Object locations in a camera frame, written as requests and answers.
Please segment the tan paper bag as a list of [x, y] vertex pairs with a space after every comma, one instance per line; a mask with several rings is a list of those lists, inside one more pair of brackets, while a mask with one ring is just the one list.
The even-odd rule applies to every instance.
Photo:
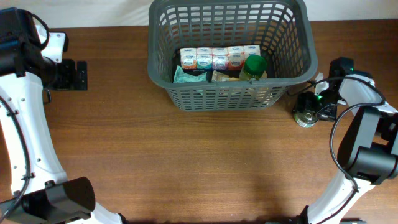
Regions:
[[[218, 83], [218, 82], [236, 82], [236, 81], [254, 81], [255, 77], [251, 75], [243, 75], [243, 79], [231, 77], [227, 74], [221, 73], [219, 71], [214, 71], [212, 74], [211, 82]], [[242, 96], [243, 98], [249, 98], [250, 96], [255, 96], [255, 98], [262, 99], [264, 95], [267, 93], [269, 89], [266, 87], [259, 88], [256, 90], [255, 88], [247, 88], [244, 91], [239, 89], [232, 89], [229, 91], [227, 88], [220, 89], [215, 91], [212, 94], [212, 97], [219, 96], [219, 97], [227, 97], [231, 95], [233, 98], [239, 98]]]

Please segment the white tissue pack strip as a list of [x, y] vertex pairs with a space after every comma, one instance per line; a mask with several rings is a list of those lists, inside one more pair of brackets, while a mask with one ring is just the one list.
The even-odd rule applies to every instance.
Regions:
[[240, 70], [251, 55], [260, 55], [258, 45], [181, 48], [180, 64], [186, 70]]

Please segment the green lid glass jar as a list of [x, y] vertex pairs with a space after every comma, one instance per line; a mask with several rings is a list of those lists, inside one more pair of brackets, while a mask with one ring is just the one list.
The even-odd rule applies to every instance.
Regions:
[[250, 55], [239, 73], [239, 79], [246, 80], [258, 80], [268, 68], [268, 61], [260, 55]]

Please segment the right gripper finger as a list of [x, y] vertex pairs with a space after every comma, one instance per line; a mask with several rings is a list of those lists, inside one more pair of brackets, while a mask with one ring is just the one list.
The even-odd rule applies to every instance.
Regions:
[[316, 117], [322, 121], [335, 121], [337, 117], [337, 106], [329, 104], [316, 112]]
[[301, 93], [297, 97], [296, 104], [292, 110], [293, 113], [315, 115], [318, 111], [319, 102], [317, 96], [311, 91]]

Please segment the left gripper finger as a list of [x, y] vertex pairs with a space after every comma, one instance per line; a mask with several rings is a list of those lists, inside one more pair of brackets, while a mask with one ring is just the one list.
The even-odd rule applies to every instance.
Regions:
[[87, 63], [85, 61], [77, 61], [76, 65], [76, 89], [87, 90]]
[[63, 72], [64, 72], [64, 87], [67, 90], [75, 89], [75, 74], [76, 74], [76, 63], [72, 59], [62, 60]]

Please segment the tin can green label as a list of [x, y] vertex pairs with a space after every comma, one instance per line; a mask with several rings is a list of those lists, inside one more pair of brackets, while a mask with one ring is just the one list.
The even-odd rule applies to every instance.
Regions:
[[312, 113], [301, 113], [299, 111], [294, 113], [294, 120], [303, 128], [311, 128], [319, 121], [319, 119]]

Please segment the grey plastic basket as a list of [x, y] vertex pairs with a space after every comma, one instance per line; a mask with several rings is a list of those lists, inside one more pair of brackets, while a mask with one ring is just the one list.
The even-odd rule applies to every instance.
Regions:
[[[265, 75], [250, 81], [174, 82], [180, 49], [231, 45], [258, 45], [268, 63]], [[301, 0], [154, 1], [148, 54], [149, 77], [185, 111], [267, 108], [318, 68]]]

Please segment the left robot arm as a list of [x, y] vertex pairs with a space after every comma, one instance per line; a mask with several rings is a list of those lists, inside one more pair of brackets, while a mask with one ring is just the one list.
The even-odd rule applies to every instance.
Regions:
[[53, 90], [86, 90], [87, 63], [65, 59], [68, 36], [35, 14], [1, 11], [1, 129], [13, 197], [1, 220], [14, 223], [125, 223], [100, 205], [86, 177], [70, 180], [50, 136], [44, 106]]

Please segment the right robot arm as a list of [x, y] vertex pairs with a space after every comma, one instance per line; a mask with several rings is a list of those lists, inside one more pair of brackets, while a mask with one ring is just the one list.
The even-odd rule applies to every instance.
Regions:
[[322, 196], [292, 223], [344, 223], [343, 217], [367, 192], [397, 177], [397, 110], [354, 61], [331, 61], [329, 76], [296, 93], [294, 120], [304, 128], [331, 121], [329, 148], [337, 174]]

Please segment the teal snack wrapper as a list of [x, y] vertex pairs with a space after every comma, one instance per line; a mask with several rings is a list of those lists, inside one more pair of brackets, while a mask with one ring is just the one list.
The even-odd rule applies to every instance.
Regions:
[[184, 72], [181, 66], [177, 66], [177, 69], [174, 74], [174, 84], [181, 83], [193, 83], [193, 82], [206, 82], [207, 81], [207, 72], [200, 72], [198, 75], [191, 75], [189, 73]]

